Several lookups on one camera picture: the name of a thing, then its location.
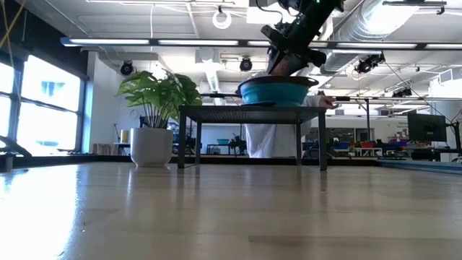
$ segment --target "window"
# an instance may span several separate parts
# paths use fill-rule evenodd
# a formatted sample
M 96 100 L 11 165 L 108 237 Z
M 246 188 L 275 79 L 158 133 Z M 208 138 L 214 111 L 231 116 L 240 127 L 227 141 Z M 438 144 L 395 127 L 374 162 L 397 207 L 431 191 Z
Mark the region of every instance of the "window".
M 8 136 L 9 111 L 11 108 L 10 94 L 13 90 L 14 70 L 5 64 L 0 64 L 0 135 Z
M 77 111 L 79 94 L 80 78 L 29 56 L 24 65 L 22 97 Z
M 354 129 L 328 128 L 327 140 L 338 139 L 339 142 L 354 142 Z
M 367 129 L 356 129 L 356 141 L 367 142 L 374 140 L 374 129 L 370 129 L 370 140 L 367 136 Z
M 77 115 L 30 103 L 21 105 L 17 140 L 63 150 L 75 148 Z
M 81 106 L 80 78 L 34 56 L 24 63 L 17 143 L 75 150 Z
M 5 93 L 11 93 L 13 90 L 13 81 L 13 68 L 0 63 L 0 91 Z

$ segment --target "metal table leg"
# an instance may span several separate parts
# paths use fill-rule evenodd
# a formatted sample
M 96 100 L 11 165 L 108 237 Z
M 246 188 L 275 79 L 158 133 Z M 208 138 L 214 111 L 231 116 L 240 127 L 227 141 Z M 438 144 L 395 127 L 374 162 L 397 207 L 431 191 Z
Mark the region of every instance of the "metal table leg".
M 319 170 L 327 170 L 326 112 L 318 114 Z
M 196 160 L 195 163 L 201 163 L 201 136 L 202 136 L 202 123 L 197 122 L 196 131 Z
M 295 125 L 296 138 L 297 142 L 297 165 L 302 165 L 302 131 L 300 128 L 300 123 Z
M 186 114 L 180 111 L 180 144 L 178 145 L 178 167 L 185 167 Z

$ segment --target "black table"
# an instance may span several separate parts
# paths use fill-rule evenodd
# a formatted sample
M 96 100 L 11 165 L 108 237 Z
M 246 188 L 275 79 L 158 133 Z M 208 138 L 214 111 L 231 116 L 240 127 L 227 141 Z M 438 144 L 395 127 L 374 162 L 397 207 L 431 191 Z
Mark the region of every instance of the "black table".
M 231 147 L 229 144 L 208 144 L 207 145 L 207 154 L 210 155 L 210 147 L 216 147 L 216 146 L 224 146 L 224 147 L 228 147 L 228 155 L 231 155 Z
M 180 106 L 179 168 L 185 167 L 187 117 L 197 123 L 196 164 L 201 162 L 200 143 L 202 124 L 292 124 L 296 126 L 297 165 L 302 164 L 302 134 L 300 125 L 318 117 L 319 168 L 320 170 L 327 170 L 325 108 L 182 105 Z

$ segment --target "white wall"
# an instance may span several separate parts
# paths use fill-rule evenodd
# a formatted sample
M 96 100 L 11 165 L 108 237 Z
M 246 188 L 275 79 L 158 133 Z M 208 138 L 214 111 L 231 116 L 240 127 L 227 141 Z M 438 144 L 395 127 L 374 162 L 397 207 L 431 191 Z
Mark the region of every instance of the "white wall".
M 201 153 L 205 154 L 207 145 L 208 144 L 216 144 L 217 139 L 232 139 L 234 135 L 240 135 L 240 126 L 235 125 L 235 126 L 220 126 L 220 125 L 204 125 L 202 126 L 202 137 L 201 137 L 201 142 L 202 142 L 202 149 Z M 245 139 L 245 127 L 243 126 L 243 136 L 241 137 L 242 139 Z M 222 155 L 227 155 L 228 154 L 228 148 L 227 147 L 218 147 L 220 148 L 221 154 Z
M 433 79 L 430 81 L 429 94 L 430 97 L 439 97 L 439 98 L 460 98 L 462 97 L 462 79 L 450 80 L 440 84 L 439 79 Z M 432 102 L 432 109 L 430 113 L 432 115 L 443 114 L 449 124 L 449 120 L 462 121 L 462 102 L 460 101 L 437 101 Z M 446 128 L 447 142 L 434 142 L 434 145 L 445 147 L 450 146 L 451 148 L 456 148 L 456 136 L 453 132 L 454 130 L 451 127 Z M 459 132 L 462 133 L 462 126 L 459 127 Z M 441 154 L 442 162 L 450 162 L 452 159 L 456 158 L 457 154 Z
M 104 64 L 95 52 L 89 53 L 87 96 L 85 98 L 82 151 L 92 152 L 93 144 L 117 142 L 118 123 L 125 101 L 115 97 L 123 77 Z
M 312 127 L 318 127 L 318 119 L 313 120 Z M 366 118 L 327 118 L 328 128 L 367 128 Z M 374 129 L 374 138 L 387 142 L 396 132 L 407 128 L 407 118 L 371 118 L 370 128 Z
M 312 127 L 318 127 L 318 119 L 314 119 Z M 366 118 L 327 118 L 326 127 L 328 128 L 367 128 Z M 389 137 L 394 137 L 396 132 L 401 132 L 407 128 L 406 118 L 371 118 L 370 127 L 374 129 L 375 139 L 382 139 L 387 142 Z M 232 134 L 239 135 L 239 125 L 204 125 L 202 126 L 202 149 L 201 153 L 206 153 L 208 144 L 216 144 L 217 139 L 231 139 Z M 243 127 L 243 138 L 245 138 L 245 127 Z M 222 154 L 228 153 L 226 147 L 219 147 Z

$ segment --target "blue bowl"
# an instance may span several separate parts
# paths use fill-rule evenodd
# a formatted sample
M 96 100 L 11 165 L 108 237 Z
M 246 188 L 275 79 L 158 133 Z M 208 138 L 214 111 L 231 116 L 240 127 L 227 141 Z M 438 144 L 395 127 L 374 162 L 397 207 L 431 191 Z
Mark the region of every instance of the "blue bowl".
M 217 139 L 218 144 L 228 144 L 230 143 L 229 139 Z
M 301 106 L 308 89 L 318 83 L 307 77 L 256 77 L 241 83 L 236 93 L 243 96 L 247 105 Z

